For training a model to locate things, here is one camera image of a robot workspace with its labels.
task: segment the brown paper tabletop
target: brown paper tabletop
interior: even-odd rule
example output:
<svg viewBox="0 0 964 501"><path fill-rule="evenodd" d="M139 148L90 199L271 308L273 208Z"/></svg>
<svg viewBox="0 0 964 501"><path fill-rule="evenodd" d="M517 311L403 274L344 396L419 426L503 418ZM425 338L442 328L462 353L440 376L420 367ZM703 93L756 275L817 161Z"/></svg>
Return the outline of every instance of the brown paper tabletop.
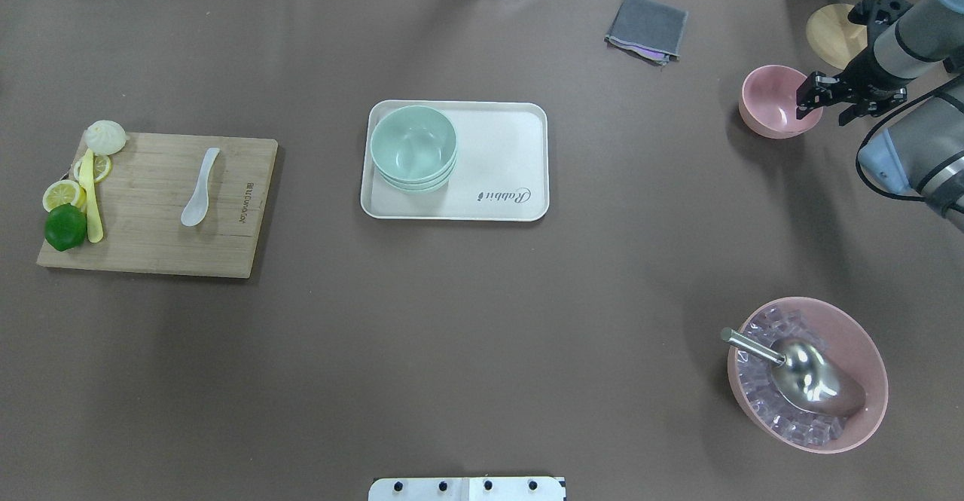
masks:
<svg viewBox="0 0 964 501"><path fill-rule="evenodd" d="M833 72L804 24L857 0L657 0L689 11L664 68L603 41L621 1L0 0L0 498L536 473L574 500L959 498L964 236L861 185L872 120L771 141L737 114L756 66ZM538 104L547 215L365 215L384 99ZM278 141L250 279L35 264L99 119ZM734 401L719 330L784 295L877 342L889 409L854 451Z"/></svg>

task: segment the ceramic spoon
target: ceramic spoon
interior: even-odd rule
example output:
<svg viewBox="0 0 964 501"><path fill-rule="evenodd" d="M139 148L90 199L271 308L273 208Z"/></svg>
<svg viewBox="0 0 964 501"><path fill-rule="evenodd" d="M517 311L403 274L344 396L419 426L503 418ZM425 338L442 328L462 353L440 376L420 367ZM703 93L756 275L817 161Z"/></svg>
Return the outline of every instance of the ceramic spoon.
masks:
<svg viewBox="0 0 964 501"><path fill-rule="evenodd" d="M211 175L214 158L220 151L220 148L212 147L208 148L207 153L204 153L204 159L200 162L200 174L197 176L194 195L191 196L182 212L182 224L184 226L197 226L207 215L207 178Z"/></svg>

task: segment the lime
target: lime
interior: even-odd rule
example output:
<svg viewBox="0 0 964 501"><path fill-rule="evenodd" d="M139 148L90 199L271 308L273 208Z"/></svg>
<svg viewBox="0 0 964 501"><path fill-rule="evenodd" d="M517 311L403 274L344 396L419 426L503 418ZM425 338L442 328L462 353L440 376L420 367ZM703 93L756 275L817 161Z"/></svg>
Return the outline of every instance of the lime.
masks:
<svg viewBox="0 0 964 501"><path fill-rule="evenodd" d="M87 216L76 206L64 203L50 211L44 224L44 237L59 251L79 246L87 236Z"/></svg>

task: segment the stacked bowls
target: stacked bowls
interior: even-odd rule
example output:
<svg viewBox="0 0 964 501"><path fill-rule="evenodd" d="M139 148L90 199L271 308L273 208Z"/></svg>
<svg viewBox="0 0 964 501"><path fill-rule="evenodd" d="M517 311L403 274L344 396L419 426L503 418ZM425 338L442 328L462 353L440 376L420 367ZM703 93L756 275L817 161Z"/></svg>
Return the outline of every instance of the stacked bowls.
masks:
<svg viewBox="0 0 964 501"><path fill-rule="evenodd" d="M409 193L438 190L455 169L458 139L441 111L408 105L389 113L371 134L371 159L393 188Z"/></svg>

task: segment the folded towel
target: folded towel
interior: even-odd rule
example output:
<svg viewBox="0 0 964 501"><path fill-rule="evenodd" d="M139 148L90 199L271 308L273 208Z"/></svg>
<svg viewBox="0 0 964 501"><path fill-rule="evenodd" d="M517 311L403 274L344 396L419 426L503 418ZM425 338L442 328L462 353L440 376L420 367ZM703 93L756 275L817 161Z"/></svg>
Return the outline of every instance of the folded towel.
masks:
<svg viewBox="0 0 964 501"><path fill-rule="evenodd" d="M670 57L679 58L679 41L688 16L688 11L652 0L623 0L606 41L665 66Z"/></svg>

